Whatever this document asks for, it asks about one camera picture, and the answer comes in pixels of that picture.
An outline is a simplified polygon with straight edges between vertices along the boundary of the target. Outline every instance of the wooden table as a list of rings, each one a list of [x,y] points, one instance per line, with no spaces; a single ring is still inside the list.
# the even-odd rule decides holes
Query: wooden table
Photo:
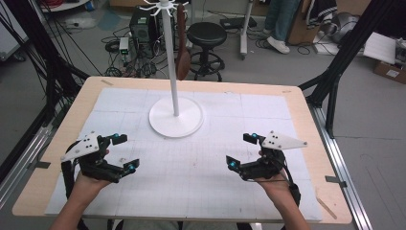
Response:
[[[60,156],[76,141],[88,115],[105,87],[170,90],[169,80],[119,79],[91,77],[81,88],[75,102],[60,125],[42,161],[51,162],[48,169],[35,169],[32,177],[13,206],[16,216],[43,217],[54,191],[60,172]],[[296,86],[225,83],[206,81],[179,81],[179,91],[234,92],[283,96],[287,102],[297,137],[309,145],[302,149],[317,200],[323,213],[321,223],[350,223],[352,217],[341,188],[337,183],[326,182],[325,176],[334,176],[305,97]]]

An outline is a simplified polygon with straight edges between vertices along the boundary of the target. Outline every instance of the white stand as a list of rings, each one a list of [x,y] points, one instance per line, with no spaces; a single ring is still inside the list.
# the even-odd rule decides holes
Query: white stand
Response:
[[[171,17],[169,10],[174,9],[174,5],[177,4],[172,3],[174,0],[160,0],[159,3],[149,3],[146,0],[144,1],[150,5],[155,5],[145,10],[157,8],[157,12],[154,15],[157,15],[159,11],[162,11],[165,45],[168,55],[170,89],[173,103],[173,108],[171,108],[170,99],[162,99],[158,101],[149,111],[149,122],[155,131],[164,136],[172,138],[185,137],[196,132],[201,127],[203,124],[203,111],[196,102],[185,98],[178,100],[177,96],[172,31],[170,29],[169,20]]]
[[[247,12],[245,13],[245,21],[244,27],[242,28],[241,32],[241,39],[240,39],[240,53],[241,59],[245,59],[245,56],[248,54],[247,51],[247,29],[248,29],[248,22],[250,21],[251,17],[251,9],[253,8],[254,0],[248,1]]]
[[[149,122],[155,131],[164,136],[179,138],[196,132],[203,124],[203,112],[194,101],[179,98],[182,108],[179,116],[173,116],[170,98],[158,101],[149,111]]]

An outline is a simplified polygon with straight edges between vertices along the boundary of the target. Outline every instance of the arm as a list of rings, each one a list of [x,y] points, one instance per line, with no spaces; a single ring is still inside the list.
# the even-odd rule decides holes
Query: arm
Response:
[[[86,207],[99,194],[99,191],[108,184],[110,182],[89,178],[80,172],[68,201],[63,206],[50,229],[76,230],[80,217]]]
[[[281,213],[284,225],[287,230],[306,230],[310,229],[299,207],[296,205],[292,194],[289,191],[289,185],[284,181],[283,177],[278,174],[272,177],[275,182],[263,182],[258,180],[260,186],[265,190],[268,197],[272,200],[275,207]]]

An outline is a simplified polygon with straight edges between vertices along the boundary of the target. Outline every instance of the pants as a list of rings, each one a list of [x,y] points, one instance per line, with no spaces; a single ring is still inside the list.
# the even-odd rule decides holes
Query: pants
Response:
[[[301,0],[271,0],[265,18],[265,29],[276,40],[286,41],[293,16]]]
[[[183,230],[237,230],[235,222],[184,221]],[[178,230],[176,221],[126,219],[123,230]]]

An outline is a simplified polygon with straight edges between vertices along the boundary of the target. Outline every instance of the concrete floor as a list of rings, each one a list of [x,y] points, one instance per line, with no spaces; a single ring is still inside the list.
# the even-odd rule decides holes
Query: concrete floor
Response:
[[[128,25],[129,19],[107,7],[101,7],[91,14],[98,23],[105,21],[108,14],[110,19],[118,15],[118,18],[114,17],[117,20],[115,24],[99,24],[93,29],[72,34],[84,53],[103,72],[109,65],[109,56],[101,39]],[[213,15],[205,20],[218,22],[219,18]],[[262,28],[263,18],[259,18],[258,22],[254,30]],[[90,75],[99,75],[73,42],[67,41],[67,46],[79,69]],[[290,48],[289,55],[281,55],[274,50],[258,48],[254,40],[249,40],[248,56],[241,60],[239,37],[229,34],[227,41],[214,51],[226,63],[222,71],[223,81],[260,84],[299,85],[322,74],[334,58],[316,55],[311,47],[308,55],[300,54],[298,47]],[[372,228],[404,229],[406,181],[402,175],[406,170],[406,123],[403,121],[406,117],[406,88],[403,84],[374,74],[374,65],[373,59],[356,57],[344,73],[338,91],[334,134]],[[159,79],[164,77],[162,73],[152,76]],[[216,76],[205,77],[202,81],[216,81]],[[0,162],[3,162],[45,104],[44,93],[29,61],[1,63],[0,96],[3,130],[0,134]],[[18,199],[30,172],[27,171],[0,210],[2,229],[44,229],[53,220],[15,217],[11,213],[12,205]],[[90,219],[86,222],[91,229],[105,228],[105,220]],[[354,224],[312,224],[312,228],[356,229]],[[264,224],[263,229],[280,229],[280,226]]]

